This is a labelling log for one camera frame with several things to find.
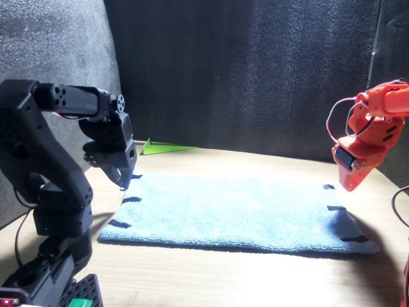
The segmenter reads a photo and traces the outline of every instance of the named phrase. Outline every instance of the gray foam wall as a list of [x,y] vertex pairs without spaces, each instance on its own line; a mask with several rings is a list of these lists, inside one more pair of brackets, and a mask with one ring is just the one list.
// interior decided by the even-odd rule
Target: gray foam wall
[[[119,93],[104,2],[0,1],[0,82],[4,79],[96,86]],[[44,115],[58,141],[86,169],[82,146],[87,139],[77,122]],[[0,174],[0,226],[24,211],[11,184]]]

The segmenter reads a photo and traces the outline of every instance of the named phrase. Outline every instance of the green paper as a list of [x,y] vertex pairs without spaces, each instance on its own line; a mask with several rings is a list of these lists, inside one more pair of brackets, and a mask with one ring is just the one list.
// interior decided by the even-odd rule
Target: green paper
[[91,307],[92,301],[89,299],[73,299],[68,307]]
[[164,152],[176,152],[178,150],[187,150],[187,149],[195,149],[198,147],[191,147],[191,146],[180,146],[175,144],[169,143],[159,143],[159,142],[151,142],[151,139],[146,141],[145,145],[143,145],[143,154],[144,155],[153,155],[153,154],[161,154]]

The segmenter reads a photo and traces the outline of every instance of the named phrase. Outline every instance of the black foam backdrop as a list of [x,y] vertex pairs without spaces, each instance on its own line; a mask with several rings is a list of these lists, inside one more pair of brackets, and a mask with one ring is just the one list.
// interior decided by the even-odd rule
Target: black foam backdrop
[[[331,161],[379,1],[105,0],[136,139]],[[343,133],[353,102],[331,121]]]

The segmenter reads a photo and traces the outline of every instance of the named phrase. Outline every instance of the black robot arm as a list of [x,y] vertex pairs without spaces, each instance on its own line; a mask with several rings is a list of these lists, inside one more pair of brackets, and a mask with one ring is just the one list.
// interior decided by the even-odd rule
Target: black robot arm
[[137,156],[124,107],[122,95],[92,87],[23,80],[0,84],[0,169],[25,201],[35,204],[38,235],[49,236],[38,257],[6,280],[0,300],[11,295],[19,304],[57,306],[92,254],[92,188],[42,111],[80,119],[91,139],[83,147],[84,159],[127,189]]

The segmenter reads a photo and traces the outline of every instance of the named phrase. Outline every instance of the cable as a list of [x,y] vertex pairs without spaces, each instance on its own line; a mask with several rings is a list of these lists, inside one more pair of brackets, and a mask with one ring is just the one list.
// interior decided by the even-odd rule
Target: cable
[[356,97],[349,97],[349,98],[344,98],[344,99],[341,99],[341,100],[337,101],[337,102],[332,106],[332,109],[331,109],[331,111],[330,111],[330,114],[328,115],[328,118],[327,118],[327,130],[328,130],[328,133],[329,133],[330,137],[331,137],[331,138],[334,140],[334,142],[337,143],[337,144],[338,144],[338,141],[337,141],[337,139],[332,135],[331,130],[330,130],[330,118],[331,118],[332,111],[333,111],[333,110],[335,109],[335,107],[336,107],[338,104],[340,104],[341,102],[344,102],[344,101],[347,101],[347,100],[355,100],[355,99],[356,99]]
[[388,84],[394,84],[394,83],[397,83],[397,82],[399,82],[399,83],[404,83],[404,84],[406,84],[406,85],[409,86],[408,81],[406,81],[406,80],[403,79],[403,78],[400,78],[400,79],[395,79],[395,80],[392,80],[392,81],[388,81],[388,82],[384,82],[384,83],[378,84],[377,86],[374,86],[373,88],[367,88],[367,89],[365,90],[365,93],[369,92],[370,90],[373,90],[374,88],[379,88],[380,86],[385,86],[385,85],[388,85]]
[[29,209],[26,213],[26,216],[24,217],[23,221],[21,222],[19,229],[17,230],[17,233],[15,234],[15,242],[14,242],[14,253],[15,253],[15,258],[17,260],[17,263],[19,265],[19,267],[23,266],[23,263],[21,261],[21,257],[20,257],[20,252],[19,252],[19,235],[20,235],[20,230],[24,224],[24,222],[26,221],[29,213],[32,211],[32,209]]
[[[403,84],[406,84],[407,86],[409,86],[409,82],[408,82],[408,81],[406,81],[405,79],[400,78],[400,79],[395,79],[395,80],[392,80],[392,81],[388,81],[388,82],[384,82],[384,83],[378,84],[378,85],[374,86],[373,88],[368,88],[368,89],[365,90],[365,93],[368,93],[370,90],[373,90],[374,88],[379,88],[380,86],[385,86],[385,85],[394,84],[394,83],[403,83]],[[331,138],[334,140],[334,142],[337,143],[337,144],[338,144],[338,140],[337,140],[337,139],[334,137],[334,135],[331,133],[330,124],[329,124],[330,117],[331,117],[331,115],[332,115],[332,111],[335,109],[335,106],[337,106],[339,103],[344,102],[344,101],[347,101],[347,100],[355,100],[355,99],[356,99],[356,97],[350,97],[350,98],[344,98],[344,99],[341,99],[340,101],[337,101],[337,102],[332,106],[332,109],[331,109],[331,111],[330,111],[330,114],[328,115],[328,118],[327,118],[327,130],[328,130],[328,133],[329,133],[330,137],[331,137]],[[367,105],[365,105],[365,103],[364,103],[363,101],[360,101],[360,102],[358,102],[357,104],[354,104],[354,105],[351,107],[350,111],[348,112],[348,116],[347,116],[347,118],[346,118],[345,133],[346,133],[347,136],[350,136],[350,137],[353,137],[353,138],[357,138],[357,137],[359,137],[360,135],[362,135],[363,133],[365,133],[365,131],[371,126],[371,124],[372,124],[372,123],[374,122],[374,120],[375,120],[375,117],[372,116],[371,119],[368,121],[368,123],[365,125],[365,127],[364,127],[363,129],[361,129],[361,131],[359,131],[359,132],[356,133],[356,134],[352,134],[352,135],[351,135],[351,134],[348,132],[348,120],[349,120],[349,117],[350,117],[350,114],[351,114],[352,110],[353,110],[357,105],[359,105],[359,104],[362,104],[363,106],[367,107]]]
[[[409,225],[403,220],[403,218],[399,215],[399,213],[396,210],[396,206],[395,206],[395,199],[396,197],[399,195],[400,192],[403,192],[405,190],[409,189],[409,185],[406,187],[403,187],[402,189],[399,189],[395,192],[395,194],[392,196],[392,200],[391,200],[391,205],[392,205],[392,210],[394,211],[395,215],[397,216],[397,218],[406,226],[409,227]],[[408,302],[408,293],[409,293],[409,255],[408,255],[408,260],[406,261],[406,272],[405,272],[405,306],[409,307],[409,302]]]
[[14,189],[14,195],[15,195],[16,199],[19,201],[19,203],[22,206],[24,206],[25,208],[28,208],[28,209],[35,209],[37,207],[37,206],[29,206],[29,205],[23,203],[23,201],[21,200],[21,198],[20,198],[20,196],[19,196],[19,194],[17,192],[17,189],[15,187],[13,187],[13,189]]
[[409,225],[403,220],[403,218],[399,215],[399,213],[396,210],[396,206],[395,206],[395,199],[396,196],[399,195],[400,192],[403,192],[405,190],[409,189],[409,185],[406,187],[403,187],[402,189],[399,189],[395,192],[395,194],[392,196],[392,201],[391,201],[391,205],[392,205],[392,210],[394,211],[395,215],[397,216],[397,218],[406,226],[409,227]]
[[350,111],[348,112],[348,115],[347,115],[347,117],[346,117],[346,123],[345,123],[345,133],[346,133],[347,136],[350,136],[351,138],[357,138],[357,137],[363,135],[363,133],[365,133],[365,131],[371,126],[371,124],[372,124],[373,121],[375,120],[375,117],[372,116],[371,119],[368,121],[368,123],[365,125],[365,127],[362,128],[358,133],[356,133],[356,134],[350,134],[350,133],[348,132],[348,121],[349,121],[349,119],[350,119],[350,115],[351,115],[352,110],[354,110],[355,107],[356,107],[357,105],[359,105],[359,104],[362,104],[364,107],[368,108],[368,106],[361,100],[361,101],[358,102],[357,104],[354,104],[354,105],[351,107]]

